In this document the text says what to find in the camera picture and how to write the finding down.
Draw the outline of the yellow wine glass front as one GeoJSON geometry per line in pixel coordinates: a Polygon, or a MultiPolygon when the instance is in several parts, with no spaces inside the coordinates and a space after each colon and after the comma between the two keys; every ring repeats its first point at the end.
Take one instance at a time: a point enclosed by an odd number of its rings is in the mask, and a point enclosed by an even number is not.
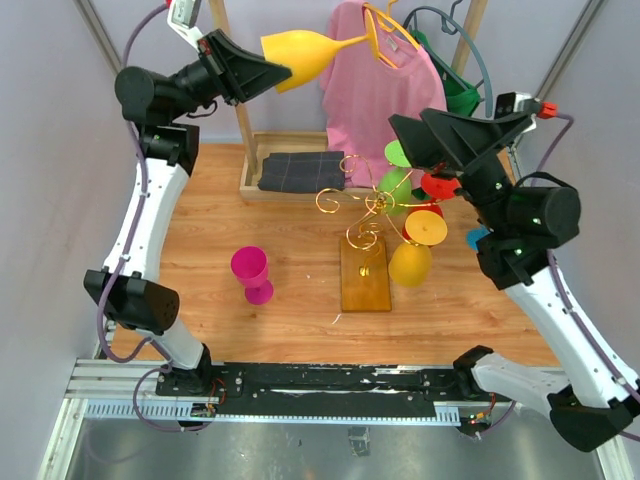
{"type": "Polygon", "coordinates": [[[260,38],[264,58],[288,68],[291,76],[275,86],[282,94],[314,80],[337,54],[350,46],[368,43],[372,55],[380,57],[373,14],[364,13],[365,34],[346,40],[334,40],[310,30],[290,30],[260,38]]]}

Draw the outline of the yellow wine glass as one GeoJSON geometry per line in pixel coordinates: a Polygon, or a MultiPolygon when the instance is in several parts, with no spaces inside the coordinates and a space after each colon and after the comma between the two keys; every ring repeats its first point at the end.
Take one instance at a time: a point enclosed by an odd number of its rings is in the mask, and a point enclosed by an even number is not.
{"type": "Polygon", "coordinates": [[[431,248],[446,239],[448,227],[437,213],[416,210],[406,218],[404,230],[409,238],[394,251],[388,270],[396,284],[414,288],[423,284],[429,275],[433,264],[431,248]]]}
{"type": "Polygon", "coordinates": [[[350,46],[368,43],[372,55],[380,57],[373,14],[364,13],[365,34],[346,40],[334,40],[310,30],[290,30],[260,38],[264,58],[288,68],[291,76],[275,86],[282,94],[314,80],[337,54],[350,46]]]}

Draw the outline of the blue wine glass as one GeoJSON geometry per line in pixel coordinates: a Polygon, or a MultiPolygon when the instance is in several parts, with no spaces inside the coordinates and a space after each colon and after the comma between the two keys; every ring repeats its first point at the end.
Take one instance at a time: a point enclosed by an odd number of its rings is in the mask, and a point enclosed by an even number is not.
{"type": "Polygon", "coordinates": [[[478,227],[470,230],[466,235],[466,241],[468,246],[474,251],[478,252],[478,242],[484,237],[488,236],[490,231],[485,227],[478,227]]]}

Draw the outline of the magenta wine glass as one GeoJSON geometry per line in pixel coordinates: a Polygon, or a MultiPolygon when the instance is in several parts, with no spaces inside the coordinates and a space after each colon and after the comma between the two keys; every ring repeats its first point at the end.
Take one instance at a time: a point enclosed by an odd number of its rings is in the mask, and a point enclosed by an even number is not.
{"type": "Polygon", "coordinates": [[[266,253],[257,246],[246,246],[237,250],[231,258],[230,268],[238,282],[244,287],[246,300],[252,305],[268,303],[274,294],[269,280],[266,253]]]}

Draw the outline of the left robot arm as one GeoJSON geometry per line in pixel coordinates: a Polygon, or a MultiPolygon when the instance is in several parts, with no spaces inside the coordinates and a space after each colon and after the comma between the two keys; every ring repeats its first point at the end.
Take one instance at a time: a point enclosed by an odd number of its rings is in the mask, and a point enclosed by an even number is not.
{"type": "Polygon", "coordinates": [[[116,363],[105,323],[138,333],[166,360],[161,375],[173,393],[200,396],[214,383],[208,347],[179,318],[178,293],[159,284],[162,249],[174,208],[190,179],[199,150],[199,129],[178,118],[219,100],[245,103],[292,77],[280,61],[236,45],[222,30],[195,42],[198,58],[171,76],[127,66],[116,76],[115,93],[138,161],[129,205],[117,239],[98,270],[83,285],[97,305],[102,351],[116,363]]]}

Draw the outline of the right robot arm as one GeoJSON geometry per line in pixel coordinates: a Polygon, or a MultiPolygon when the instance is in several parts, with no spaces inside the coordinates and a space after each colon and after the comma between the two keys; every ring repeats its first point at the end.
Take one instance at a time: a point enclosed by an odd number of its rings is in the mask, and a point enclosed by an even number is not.
{"type": "Polygon", "coordinates": [[[565,284],[553,252],[579,232],[581,203],[570,184],[535,172],[511,181],[499,153],[552,107],[528,100],[480,120],[435,109],[390,125],[413,168],[455,177],[487,234],[483,274],[530,318],[559,360],[551,375],[477,346],[453,364],[466,400],[507,397],[546,417],[571,446],[590,452],[621,435],[639,414],[639,377],[608,345],[565,284]]]}

